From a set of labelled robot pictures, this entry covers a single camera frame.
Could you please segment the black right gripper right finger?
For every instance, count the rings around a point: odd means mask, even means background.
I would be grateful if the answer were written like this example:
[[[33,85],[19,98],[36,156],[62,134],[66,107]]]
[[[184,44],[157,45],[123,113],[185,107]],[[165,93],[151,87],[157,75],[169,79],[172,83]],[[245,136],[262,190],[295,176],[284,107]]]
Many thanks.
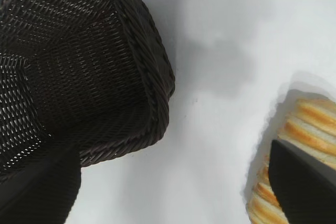
[[[269,180],[289,223],[335,223],[335,170],[284,140],[273,140]]]

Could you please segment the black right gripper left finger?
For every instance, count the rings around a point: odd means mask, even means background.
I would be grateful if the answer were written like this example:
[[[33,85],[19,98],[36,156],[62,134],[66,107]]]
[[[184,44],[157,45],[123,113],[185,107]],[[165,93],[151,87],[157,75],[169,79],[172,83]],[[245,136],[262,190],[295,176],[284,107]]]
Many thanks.
[[[65,223],[80,186],[76,145],[37,154],[1,184],[1,223]]]

